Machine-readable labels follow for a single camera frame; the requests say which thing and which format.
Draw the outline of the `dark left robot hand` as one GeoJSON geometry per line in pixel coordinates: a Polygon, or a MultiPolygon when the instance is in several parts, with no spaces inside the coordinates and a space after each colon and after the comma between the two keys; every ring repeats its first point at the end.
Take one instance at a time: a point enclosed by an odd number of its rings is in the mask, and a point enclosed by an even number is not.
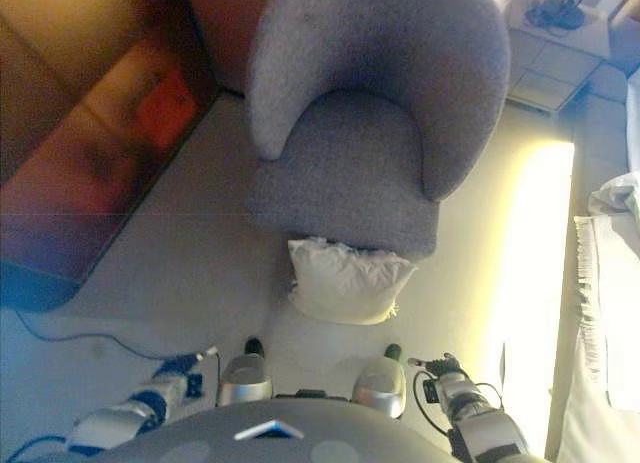
{"type": "Polygon", "coordinates": [[[198,365],[208,358],[215,357],[220,360],[218,348],[212,346],[208,349],[195,353],[181,354],[165,360],[163,364],[153,373],[153,377],[159,377],[164,374],[178,374],[188,376],[198,365]]]}

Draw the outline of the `dark right robot hand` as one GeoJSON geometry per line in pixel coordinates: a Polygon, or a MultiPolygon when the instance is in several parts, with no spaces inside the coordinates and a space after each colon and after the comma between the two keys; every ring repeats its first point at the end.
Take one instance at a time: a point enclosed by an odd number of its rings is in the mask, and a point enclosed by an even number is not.
{"type": "Polygon", "coordinates": [[[445,353],[441,359],[430,361],[410,357],[407,359],[407,364],[409,366],[422,368],[435,378],[440,378],[449,373],[465,374],[457,358],[450,353],[445,353]]]}

